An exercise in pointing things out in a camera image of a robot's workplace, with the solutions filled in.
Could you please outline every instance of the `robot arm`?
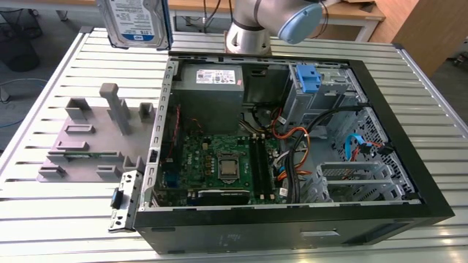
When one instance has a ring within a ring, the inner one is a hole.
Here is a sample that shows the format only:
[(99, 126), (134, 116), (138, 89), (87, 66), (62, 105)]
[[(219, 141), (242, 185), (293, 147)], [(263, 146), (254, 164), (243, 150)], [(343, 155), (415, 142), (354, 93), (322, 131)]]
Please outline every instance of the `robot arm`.
[(319, 0), (238, 0), (226, 46), (233, 53), (266, 54), (271, 35), (298, 44), (313, 34), (321, 18)]

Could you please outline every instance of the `green motherboard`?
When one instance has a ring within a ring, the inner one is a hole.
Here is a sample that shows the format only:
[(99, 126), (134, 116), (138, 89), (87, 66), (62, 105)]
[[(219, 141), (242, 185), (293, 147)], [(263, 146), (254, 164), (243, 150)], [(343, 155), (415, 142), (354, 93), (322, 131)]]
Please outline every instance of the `green motherboard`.
[[(178, 176), (167, 175), (171, 206), (191, 205), (189, 201), (191, 195), (203, 190), (249, 191), (250, 204), (282, 202), (271, 170), (274, 153), (278, 152), (278, 141), (275, 139), (261, 140), (265, 154), (258, 156), (251, 149), (253, 143), (258, 142), (253, 137), (229, 135), (185, 137), (181, 172)], [(265, 162), (263, 167), (269, 169), (262, 170), (262, 181), (255, 178), (255, 174), (259, 177), (255, 166), (261, 162)]]

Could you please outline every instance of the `hard drive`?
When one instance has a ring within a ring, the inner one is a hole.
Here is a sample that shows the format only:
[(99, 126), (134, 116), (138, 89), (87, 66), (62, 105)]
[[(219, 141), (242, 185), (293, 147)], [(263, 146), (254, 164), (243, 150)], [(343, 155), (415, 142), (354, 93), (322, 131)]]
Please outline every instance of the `hard drive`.
[(111, 45), (170, 50), (173, 32), (167, 0), (98, 0)]

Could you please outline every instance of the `expansion card bracket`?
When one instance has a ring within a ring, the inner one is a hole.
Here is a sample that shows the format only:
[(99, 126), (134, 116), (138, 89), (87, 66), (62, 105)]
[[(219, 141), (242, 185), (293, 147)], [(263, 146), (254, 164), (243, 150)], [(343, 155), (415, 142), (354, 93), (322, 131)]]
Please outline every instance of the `expansion card bracket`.
[(110, 233), (135, 232), (134, 221), (138, 211), (143, 175), (135, 170), (123, 174), (119, 187), (113, 195), (113, 216)]

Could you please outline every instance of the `blue drive latch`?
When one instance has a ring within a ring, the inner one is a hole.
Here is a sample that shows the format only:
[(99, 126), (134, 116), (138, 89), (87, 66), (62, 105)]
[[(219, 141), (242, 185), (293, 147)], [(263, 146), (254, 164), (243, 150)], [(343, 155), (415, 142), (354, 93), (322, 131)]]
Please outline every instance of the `blue drive latch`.
[(314, 65), (298, 65), (298, 79), (303, 85), (305, 93), (317, 93), (319, 91), (322, 80), (321, 73)]

